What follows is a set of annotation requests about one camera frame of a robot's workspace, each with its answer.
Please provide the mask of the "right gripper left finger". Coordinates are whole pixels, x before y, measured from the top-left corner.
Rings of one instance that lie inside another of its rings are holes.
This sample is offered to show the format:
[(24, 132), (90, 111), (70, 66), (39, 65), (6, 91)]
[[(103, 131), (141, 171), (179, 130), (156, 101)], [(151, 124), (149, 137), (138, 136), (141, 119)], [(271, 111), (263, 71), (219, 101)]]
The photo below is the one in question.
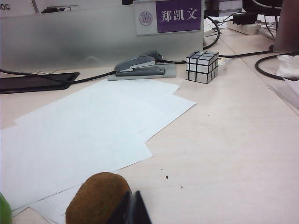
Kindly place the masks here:
[(110, 224), (130, 224), (132, 221), (135, 196), (127, 191), (109, 218)]

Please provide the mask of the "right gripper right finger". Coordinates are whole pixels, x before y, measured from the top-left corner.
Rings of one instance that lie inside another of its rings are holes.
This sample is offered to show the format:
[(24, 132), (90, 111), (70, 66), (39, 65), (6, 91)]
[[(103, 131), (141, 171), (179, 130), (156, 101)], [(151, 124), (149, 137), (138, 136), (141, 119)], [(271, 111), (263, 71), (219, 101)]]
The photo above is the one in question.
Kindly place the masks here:
[(135, 193), (134, 223), (135, 224), (152, 224), (140, 191), (137, 191)]

